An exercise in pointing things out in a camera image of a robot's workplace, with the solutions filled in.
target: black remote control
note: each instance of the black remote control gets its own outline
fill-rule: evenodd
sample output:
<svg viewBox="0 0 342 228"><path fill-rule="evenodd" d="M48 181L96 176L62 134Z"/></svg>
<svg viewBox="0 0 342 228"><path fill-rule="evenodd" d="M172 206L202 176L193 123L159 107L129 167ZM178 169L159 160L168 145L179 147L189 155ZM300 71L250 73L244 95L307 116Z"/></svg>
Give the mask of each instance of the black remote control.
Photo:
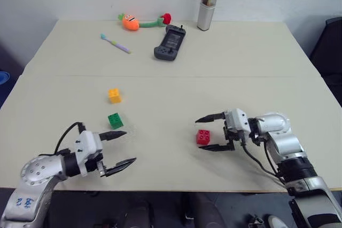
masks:
<svg viewBox="0 0 342 228"><path fill-rule="evenodd" d="M181 27L174 25L166 26L166 35L160 46L154 48L154 56L157 59L166 61L173 61L176 59L185 33L186 32L185 29L183 29L183 25Z"/></svg>

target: robotic arm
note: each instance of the robotic arm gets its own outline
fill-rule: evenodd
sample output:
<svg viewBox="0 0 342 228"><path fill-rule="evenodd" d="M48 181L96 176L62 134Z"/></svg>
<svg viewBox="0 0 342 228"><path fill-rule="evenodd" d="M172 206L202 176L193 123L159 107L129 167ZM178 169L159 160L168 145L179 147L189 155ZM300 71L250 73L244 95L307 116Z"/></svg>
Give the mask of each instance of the robotic arm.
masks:
<svg viewBox="0 0 342 228"><path fill-rule="evenodd" d="M55 154L41 154L24 165L19 186L6 205L0 227L39 228L48 211L52 191L59 182L78 174L86 176L95 169L101 177L110 176L127 168L136 160L124 160L115 167L106 169L101 153L102 141L118 138L126 132L109 131L98 134L86 131L82 123L77 125L80 135L74 143L75 152L70 152L69 149L57 152L57 147Z"/></svg>
<svg viewBox="0 0 342 228"><path fill-rule="evenodd" d="M290 196L292 216L298 228L342 227L342 209L330 192L323 178L301 147L298 138L292 133L290 120L281 113L267 113L248 119L240 109L205 116L196 122L212 122L224 119L226 145L202 146L209 151L234 151L234 141L240 141L244 151L267 173L274 175L284 184ZM248 137L257 146L264 143L265 153L274 174L265 170L262 164L246 149ZM271 158L278 166L277 171Z"/></svg>

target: green plush stem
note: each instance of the green plush stem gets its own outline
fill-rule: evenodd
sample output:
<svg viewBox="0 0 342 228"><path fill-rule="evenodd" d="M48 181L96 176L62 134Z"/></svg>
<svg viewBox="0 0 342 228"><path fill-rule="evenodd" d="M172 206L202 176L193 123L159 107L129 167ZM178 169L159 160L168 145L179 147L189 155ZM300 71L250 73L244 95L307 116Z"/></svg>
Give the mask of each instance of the green plush stem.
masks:
<svg viewBox="0 0 342 228"><path fill-rule="evenodd" d="M153 21L153 22L139 23L139 27L140 28L152 28L156 26L165 27L166 24L164 24L163 21L164 21L164 18L159 17L156 21Z"/></svg>

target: white table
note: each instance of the white table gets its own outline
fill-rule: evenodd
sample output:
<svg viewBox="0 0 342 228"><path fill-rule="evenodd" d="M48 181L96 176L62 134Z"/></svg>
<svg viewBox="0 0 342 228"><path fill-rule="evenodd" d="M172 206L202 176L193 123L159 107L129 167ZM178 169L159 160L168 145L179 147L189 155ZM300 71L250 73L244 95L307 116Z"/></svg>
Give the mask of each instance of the white table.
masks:
<svg viewBox="0 0 342 228"><path fill-rule="evenodd" d="M219 59L212 57L212 62L216 62L219 71L218 75L214 75L215 65L206 56L202 56L200 50L197 50L197 59L202 61L197 62L198 68L190 69L193 56L184 56L183 53L193 51L189 45L194 41L190 33L187 34L175 62L153 60L149 57L153 47L147 47L150 40L144 39L142 32L146 30L149 38L154 34L162 36L163 33L157 28L141 30L141 33L138 32L140 34L132 33L140 40L126 46L133 51L141 48L140 54L128 55L98 38L93 38L84 40L83 45L94 45L94 48L104 49L104 53L91 59L91 51L80 48L77 54L77 48L70 44L72 54L67 58L65 52L57 58L54 49L62 49L67 41L63 37L56 40L56 31L62 34L61 30L64 28L67 37L71 28L79 27L78 38L84 39L87 38L84 27L92 28L89 29L90 32L95 31L96 27L99 32L106 32L105 24L108 28L115 26L112 22L59 22L28 65L0 110L0 164L6 167L0 170L0 177L6 177L1 179L0 187L15 187L21 167L40 153L52 152L60 135L71 123L82 121L87 129L103 132L110 129L107 116L118 112L125 124L122 129L128 134L105 143L105 164L110 167L132 157L137 157L137 161L112 177L99 178L98 173L93 172L85 178L73 177L61 183L57 189L283 191L244 154L238 144L235 152L208 152L196 147L195 135L198 129L210 130L213 141L224 140L223 124L222 121L194 124L194 121L204 115L236 107L243 109L251 117L268 111L286 113L291 119L293 132L307 151L317 173L323 176L330 188L342 187L342 174L333 173L331 169L341 168L341 108L283 24L218 22L205 33L197 33L192 28L187 30L198 37L205 37L207 33L222 27L226 27L226 30L222 29L223 32L235 27L237 32L245 30L247 35L249 27L254 36L258 34L257 30L262 31L264 41L267 38L267 28L272 28L270 31L273 32L268 35L270 40L274 35L283 34L283 44L278 45L283 45L282 50L287 49L293 53L288 60L298 58L298 62L292 63L293 69L290 69L289 61L284 61L281 53L278 62L284 66L279 67L281 65L276 65L277 62L273 60L272 65L266 69L270 71L268 75L262 75L262 70L252 69L252 66L247 65L246 69L254 72L253 76L239 76L238 67L239 70L245 68L242 62L238 58L224 58L224 54ZM116 30L118 35L128 33L118 28ZM247 37L244 45L240 45L241 52L252 46L257 48L254 36ZM231 46L229 42L227 41L227 51L235 49L238 53L237 46ZM267 50L268 47L259 46L260 53L262 48L266 52L270 51ZM246 60L252 60L249 54L242 56ZM80 61L81 57L88 60L88 65L84 69L71 69L70 65L76 67L77 60ZM277 59L276 56L269 55L255 56L260 62L272 58ZM116 66L117 74L109 73L111 60L115 64L113 66ZM222 66L234 69L231 69L231 73L224 73ZM115 87L120 89L123 101L110 104L107 91ZM75 137L74 131L66 137L62 147L71 147ZM248 149L268 167L261 147L250 142Z"/></svg>

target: green lego block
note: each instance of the green lego block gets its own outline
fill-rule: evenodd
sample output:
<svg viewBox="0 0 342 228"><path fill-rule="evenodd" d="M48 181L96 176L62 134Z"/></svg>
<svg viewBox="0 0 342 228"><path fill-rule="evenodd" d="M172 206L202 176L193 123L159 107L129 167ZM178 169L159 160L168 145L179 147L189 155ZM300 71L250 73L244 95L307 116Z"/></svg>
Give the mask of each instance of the green lego block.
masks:
<svg viewBox="0 0 342 228"><path fill-rule="evenodd" d="M113 129L117 129L123 126L123 123L118 115L118 113L115 113L113 115L108 116L109 123L111 124Z"/></svg>

